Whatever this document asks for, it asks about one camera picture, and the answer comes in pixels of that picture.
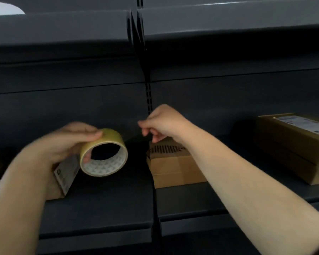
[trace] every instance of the adhesive tape roll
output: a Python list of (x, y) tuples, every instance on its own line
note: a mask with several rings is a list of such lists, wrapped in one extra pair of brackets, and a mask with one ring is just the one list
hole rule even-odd
[[(128, 159), (128, 150), (125, 147), (122, 136), (113, 129), (105, 128), (101, 129), (101, 131), (103, 132), (102, 137), (96, 141), (85, 143), (80, 152), (80, 167), (84, 173), (91, 176), (102, 177), (111, 175), (121, 169)], [(89, 150), (106, 144), (116, 144), (119, 145), (120, 148), (118, 152), (110, 158), (105, 160), (91, 159), (89, 162), (83, 163), (83, 157)]]

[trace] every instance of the white inner tape core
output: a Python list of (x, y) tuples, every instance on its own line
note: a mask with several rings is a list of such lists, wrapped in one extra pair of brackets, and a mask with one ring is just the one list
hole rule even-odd
[(92, 176), (111, 175), (122, 168), (127, 158), (128, 152), (121, 146), (117, 154), (106, 160), (91, 159), (88, 163), (83, 164), (83, 170)]

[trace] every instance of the tape roll hole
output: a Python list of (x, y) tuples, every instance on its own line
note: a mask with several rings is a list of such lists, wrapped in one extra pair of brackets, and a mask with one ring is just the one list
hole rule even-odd
[(92, 149), (91, 160), (83, 164), (93, 176), (107, 176), (118, 171), (127, 159), (127, 151), (114, 143), (105, 143)]

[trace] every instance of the person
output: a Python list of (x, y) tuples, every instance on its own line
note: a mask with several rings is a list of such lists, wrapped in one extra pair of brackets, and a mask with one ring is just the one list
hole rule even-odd
[[(138, 122), (143, 136), (183, 144), (238, 226), (262, 255), (319, 253), (319, 212), (168, 105)], [(0, 255), (34, 254), (52, 164), (76, 154), (97, 128), (70, 123), (30, 143), (0, 180)]]

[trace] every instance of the roll of tape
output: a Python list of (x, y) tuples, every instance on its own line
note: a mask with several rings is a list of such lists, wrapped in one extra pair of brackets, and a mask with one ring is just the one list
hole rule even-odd
[[(96, 141), (85, 143), (80, 152), (80, 167), (84, 173), (91, 176), (102, 177), (111, 175), (121, 169), (128, 159), (128, 150), (125, 147), (122, 136), (113, 129), (105, 128), (101, 129), (101, 131), (103, 132), (102, 137)], [(83, 158), (89, 150), (108, 143), (120, 146), (117, 154), (105, 160), (91, 159), (89, 162), (83, 163)]]

